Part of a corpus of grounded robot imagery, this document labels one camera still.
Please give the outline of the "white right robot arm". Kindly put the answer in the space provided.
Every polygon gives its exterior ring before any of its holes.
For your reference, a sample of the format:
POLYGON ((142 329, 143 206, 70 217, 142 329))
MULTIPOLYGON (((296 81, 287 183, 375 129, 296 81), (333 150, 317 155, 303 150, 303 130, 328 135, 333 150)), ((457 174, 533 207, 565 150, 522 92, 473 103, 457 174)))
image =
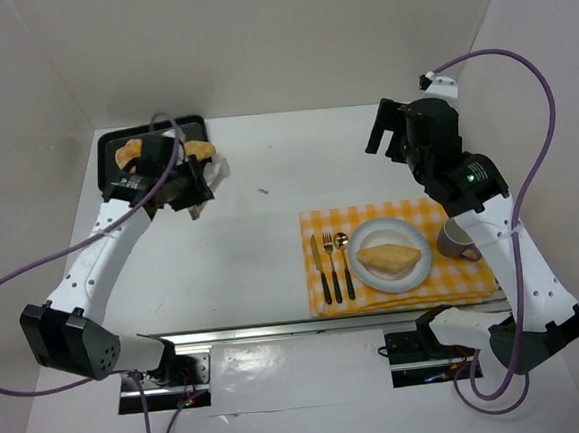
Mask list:
POLYGON ((579 302, 554 275, 519 219, 516 201, 489 157, 464 151, 459 115, 443 98, 383 99, 366 152, 407 164, 425 193, 479 249, 509 302, 494 315, 439 305, 416 326, 433 344, 486 350, 525 375, 579 337, 579 302))

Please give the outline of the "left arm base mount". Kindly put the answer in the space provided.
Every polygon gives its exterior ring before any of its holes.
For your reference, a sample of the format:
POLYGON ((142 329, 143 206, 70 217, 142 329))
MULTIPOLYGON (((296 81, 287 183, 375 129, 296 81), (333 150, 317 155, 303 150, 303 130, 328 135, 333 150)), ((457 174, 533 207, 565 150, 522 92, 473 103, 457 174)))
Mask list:
POLYGON ((118 414, 142 413, 139 389, 143 390, 149 412, 170 412, 180 406, 186 409, 208 408, 212 403, 210 358, 209 350, 180 356, 176 369, 167 380, 160 380, 147 372, 124 374, 120 383, 118 414))

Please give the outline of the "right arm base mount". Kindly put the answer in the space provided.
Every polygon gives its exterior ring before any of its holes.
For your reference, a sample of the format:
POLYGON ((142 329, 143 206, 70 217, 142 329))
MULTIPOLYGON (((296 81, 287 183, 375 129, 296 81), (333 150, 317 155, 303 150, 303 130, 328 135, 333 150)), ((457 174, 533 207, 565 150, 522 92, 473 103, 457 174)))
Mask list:
POLYGON ((475 351, 463 346, 429 345, 417 331, 386 333, 377 353, 388 360, 393 387, 419 386, 452 381, 459 369, 469 378, 475 351))

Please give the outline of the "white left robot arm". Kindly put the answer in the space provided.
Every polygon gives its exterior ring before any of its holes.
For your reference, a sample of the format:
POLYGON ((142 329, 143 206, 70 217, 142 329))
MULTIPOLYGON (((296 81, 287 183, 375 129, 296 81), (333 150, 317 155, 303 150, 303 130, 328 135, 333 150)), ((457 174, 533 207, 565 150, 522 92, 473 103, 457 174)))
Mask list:
POLYGON ((128 256, 158 210, 168 206, 198 216, 214 196, 224 162, 211 142, 175 130, 115 140, 107 150, 91 242, 43 304, 25 307, 20 325, 44 367, 94 380, 134 371, 167 385, 191 361, 169 340, 113 334, 102 325, 105 310, 128 256))

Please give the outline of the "long golden bread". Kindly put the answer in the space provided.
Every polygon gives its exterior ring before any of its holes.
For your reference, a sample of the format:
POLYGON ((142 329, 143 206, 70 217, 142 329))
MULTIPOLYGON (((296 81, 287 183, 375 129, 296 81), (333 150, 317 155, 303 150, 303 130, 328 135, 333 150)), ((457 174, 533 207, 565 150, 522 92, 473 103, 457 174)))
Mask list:
POLYGON ((366 267, 394 274, 413 268, 421 260, 422 252, 406 245, 381 244, 359 249, 356 257, 366 267))

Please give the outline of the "small oval bread roll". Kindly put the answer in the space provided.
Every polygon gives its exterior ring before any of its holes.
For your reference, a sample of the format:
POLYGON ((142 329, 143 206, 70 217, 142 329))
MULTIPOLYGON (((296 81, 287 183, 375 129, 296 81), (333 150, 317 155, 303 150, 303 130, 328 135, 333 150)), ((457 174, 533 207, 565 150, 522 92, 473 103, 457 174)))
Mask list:
POLYGON ((216 154, 216 147, 208 141, 188 140, 184 148, 187 156, 194 156, 198 161, 209 160, 216 154))

